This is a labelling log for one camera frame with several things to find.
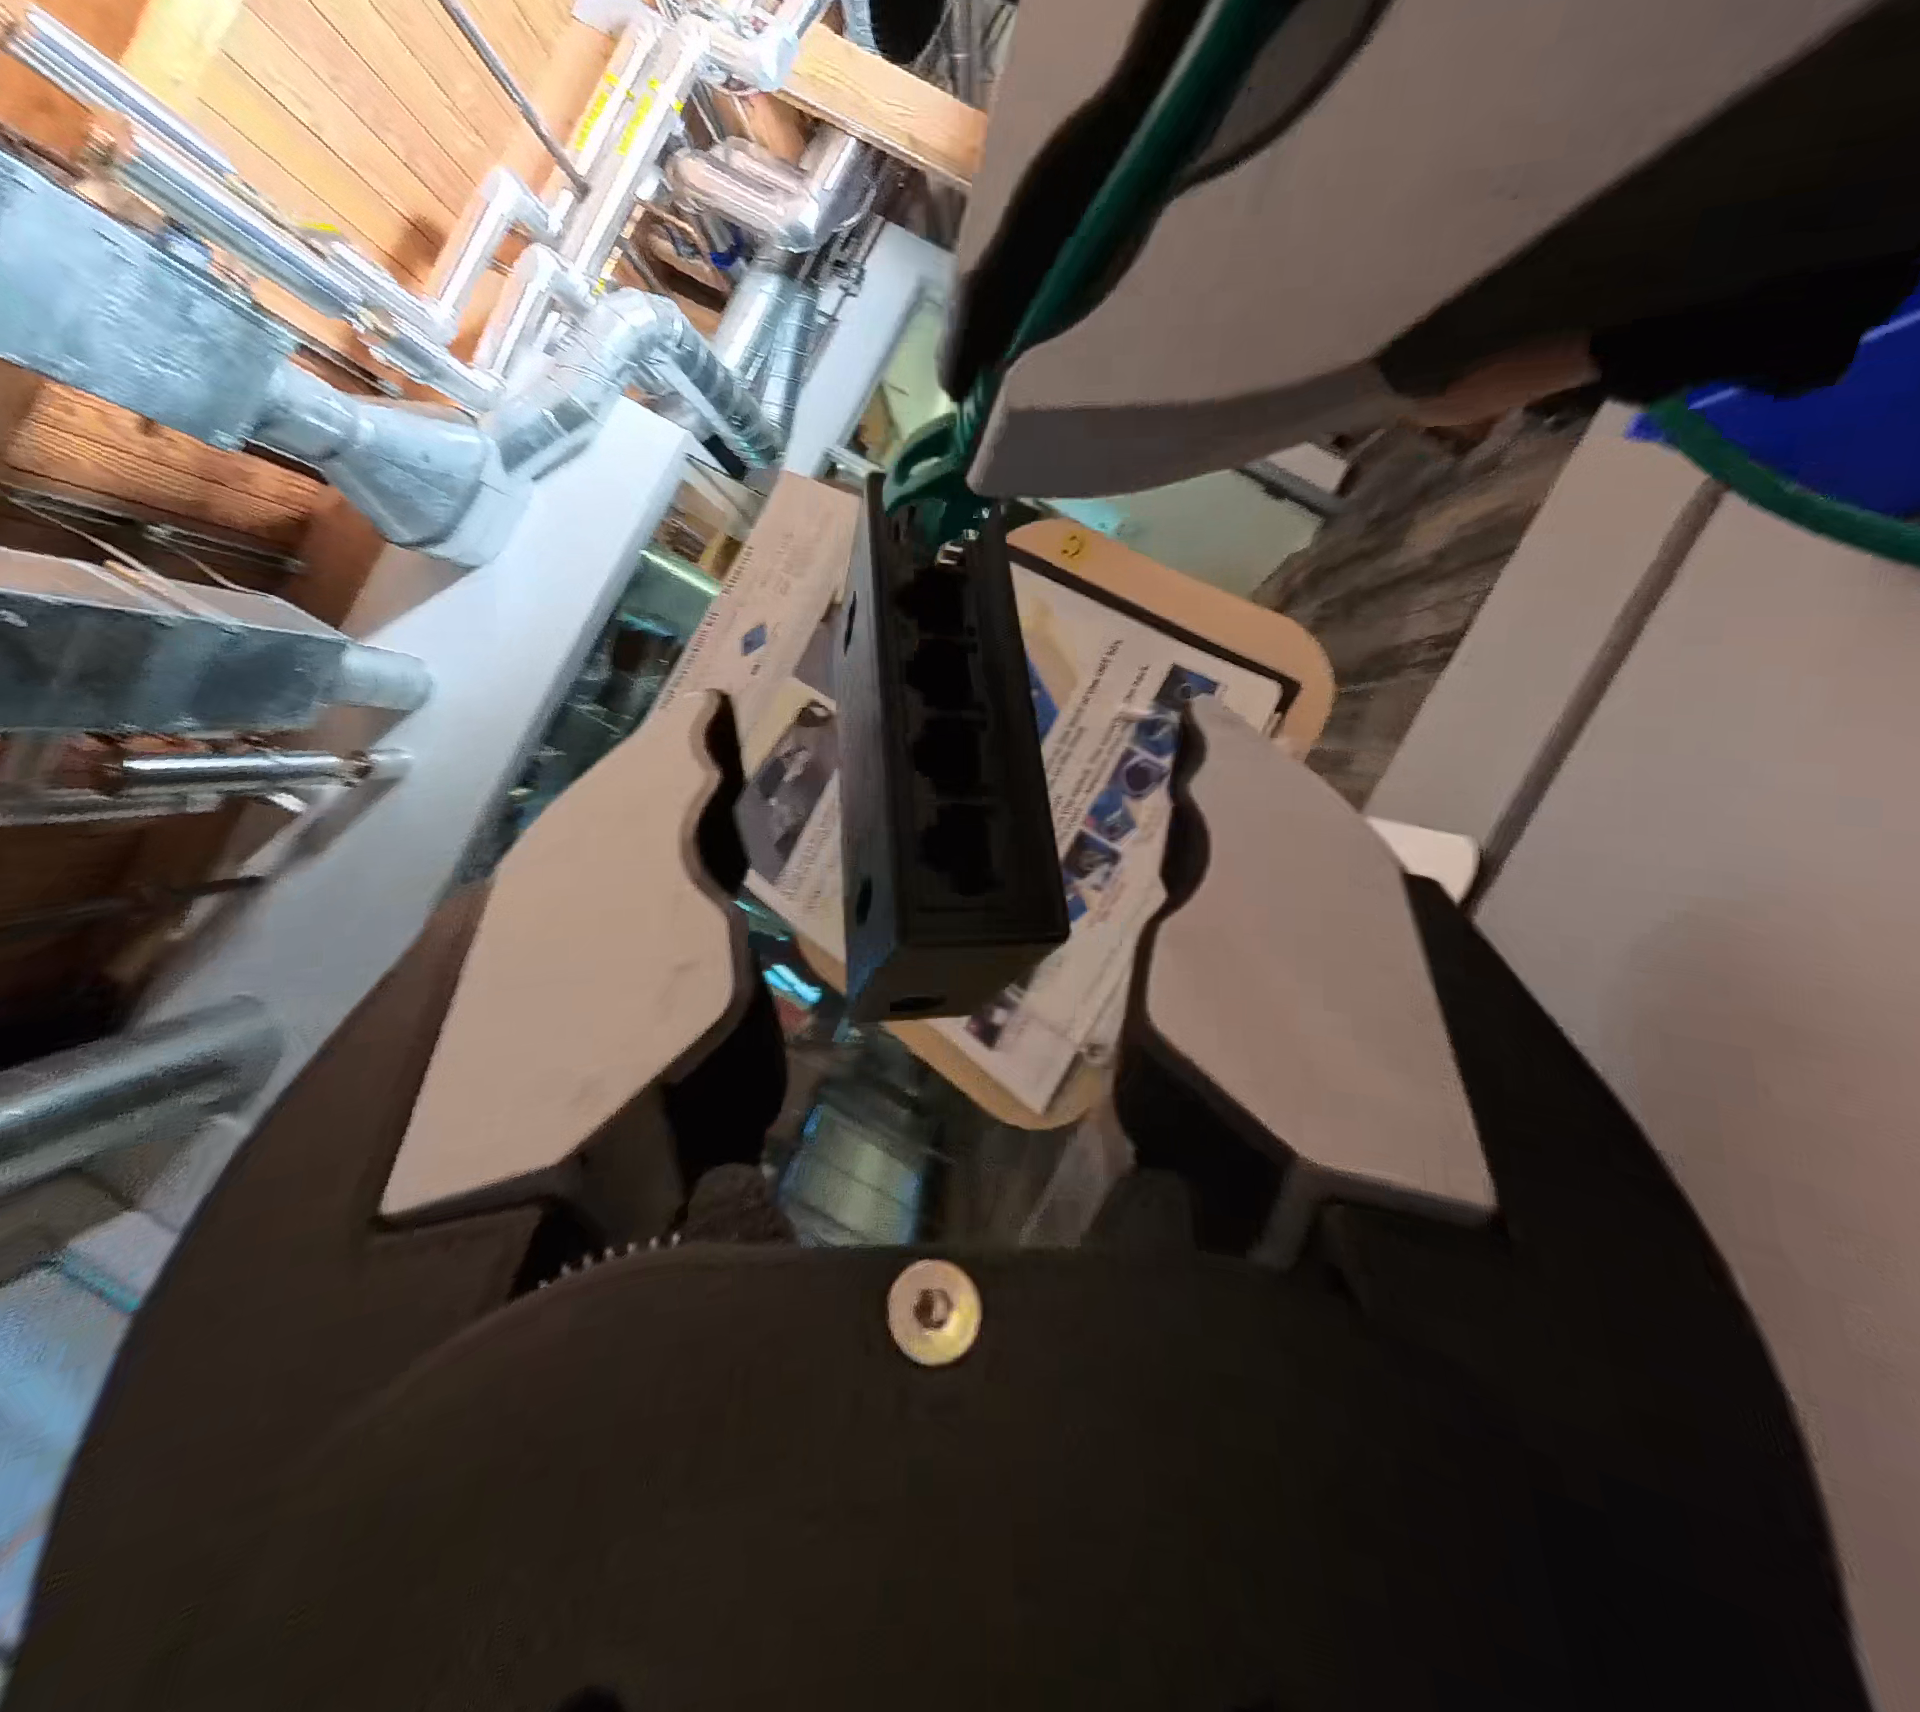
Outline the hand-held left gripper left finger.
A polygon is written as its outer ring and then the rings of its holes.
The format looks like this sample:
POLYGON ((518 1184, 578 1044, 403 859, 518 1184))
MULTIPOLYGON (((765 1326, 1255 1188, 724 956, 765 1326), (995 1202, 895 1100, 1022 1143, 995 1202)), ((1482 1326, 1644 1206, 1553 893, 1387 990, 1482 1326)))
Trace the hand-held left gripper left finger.
POLYGON ((498 859, 386 1165, 386 1220, 578 1202, 589 1147, 732 1039, 739 789, 732 704, 689 688, 498 859))

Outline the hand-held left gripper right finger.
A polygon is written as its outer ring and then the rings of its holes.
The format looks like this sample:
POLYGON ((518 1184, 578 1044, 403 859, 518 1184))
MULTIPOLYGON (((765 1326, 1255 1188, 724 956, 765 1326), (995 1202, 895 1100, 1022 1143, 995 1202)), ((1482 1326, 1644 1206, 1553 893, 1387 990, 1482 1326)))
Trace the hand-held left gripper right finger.
POLYGON ((1492 1165, 1387 837, 1199 695, 1161 879, 1118 1039, 1232 1143, 1207 1206, 1232 1227, 1311 1227, 1332 1202, 1489 1227, 1492 1165))

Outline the blue plastic bin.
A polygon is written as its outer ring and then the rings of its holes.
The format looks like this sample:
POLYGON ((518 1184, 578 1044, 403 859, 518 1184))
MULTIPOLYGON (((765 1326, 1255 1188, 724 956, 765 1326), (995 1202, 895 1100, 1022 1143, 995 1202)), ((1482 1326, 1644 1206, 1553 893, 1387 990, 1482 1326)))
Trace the blue plastic bin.
POLYGON ((1920 294, 1905 294, 1837 385, 1769 403, 1697 385, 1630 414, 1627 442, 1689 458, 1728 500, 1848 552, 1920 560, 1920 294))

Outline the black ethernet switch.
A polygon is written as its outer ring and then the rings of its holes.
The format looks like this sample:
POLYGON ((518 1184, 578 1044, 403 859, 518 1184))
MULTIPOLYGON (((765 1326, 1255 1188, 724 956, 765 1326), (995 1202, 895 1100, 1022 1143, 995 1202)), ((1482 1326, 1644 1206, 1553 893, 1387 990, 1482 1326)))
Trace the black ethernet switch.
POLYGON ((967 1016, 1066 947, 1000 517, 928 542, 879 474, 861 485, 830 704, 842 1001, 967 1016))

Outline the white stand base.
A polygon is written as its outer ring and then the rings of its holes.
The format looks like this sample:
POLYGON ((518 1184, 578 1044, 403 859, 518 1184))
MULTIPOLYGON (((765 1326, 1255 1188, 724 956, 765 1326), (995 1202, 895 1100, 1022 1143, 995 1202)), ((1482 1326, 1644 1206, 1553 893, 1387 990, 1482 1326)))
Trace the white stand base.
POLYGON ((1398 850, 1398 869, 1407 879, 1441 884, 1447 907, 1468 907, 1472 899, 1482 845, 1468 834, 1437 834, 1437 827, 1407 827, 1407 821, 1385 821, 1385 811, 1365 811, 1365 821, 1398 850))

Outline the wooden ceiling beam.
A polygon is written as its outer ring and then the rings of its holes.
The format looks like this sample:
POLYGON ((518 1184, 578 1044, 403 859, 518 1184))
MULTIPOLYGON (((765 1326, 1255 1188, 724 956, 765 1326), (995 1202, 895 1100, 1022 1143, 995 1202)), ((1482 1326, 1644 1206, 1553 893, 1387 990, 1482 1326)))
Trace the wooden ceiling beam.
POLYGON ((800 40, 795 74, 777 77, 777 100, 808 118, 827 118, 850 129, 861 145, 967 189, 981 162, 991 118, 940 85, 914 77, 909 67, 892 67, 863 49, 850 49, 830 26, 809 26, 800 40))

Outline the printed instruction poster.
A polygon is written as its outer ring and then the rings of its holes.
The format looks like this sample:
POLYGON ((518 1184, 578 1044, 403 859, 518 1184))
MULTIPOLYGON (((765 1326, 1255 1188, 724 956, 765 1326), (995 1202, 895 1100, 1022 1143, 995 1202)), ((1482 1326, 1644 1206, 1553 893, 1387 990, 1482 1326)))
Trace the printed instruction poster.
MULTIPOLYGON (((1109 530, 1058 561, 1066 517, 1011 537, 1031 695, 1055 802, 1066 947, 967 1016, 885 1025, 967 1100, 1012 1126, 1088 1116, 1109 1084, 1118 982, 1161 899, 1180 708, 1220 695, 1292 757, 1332 723, 1325 643, 1245 596, 1166 569, 1109 530)), ((748 899, 837 990, 837 704, 830 643, 850 578, 850 492, 777 482, 724 586, 705 596, 675 688, 732 695, 748 793, 748 899)))

